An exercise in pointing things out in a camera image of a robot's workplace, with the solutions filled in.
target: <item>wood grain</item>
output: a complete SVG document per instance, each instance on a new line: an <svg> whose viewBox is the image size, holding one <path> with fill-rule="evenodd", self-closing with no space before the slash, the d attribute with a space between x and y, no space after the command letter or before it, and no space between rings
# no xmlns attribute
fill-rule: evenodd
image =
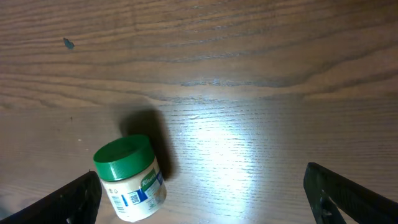
<svg viewBox="0 0 398 224"><path fill-rule="evenodd" d="M396 101L262 100L159 109L175 169L166 181L165 206L142 223L315 223L302 186L308 162L398 200ZM93 170L95 151L120 136L120 119L142 110L3 113L0 123L8 129L0 134L0 207L16 212ZM97 223L123 223L105 195Z"/></svg>
<svg viewBox="0 0 398 224"><path fill-rule="evenodd" d="M397 11L386 0L1 1L0 104L395 97Z"/></svg>

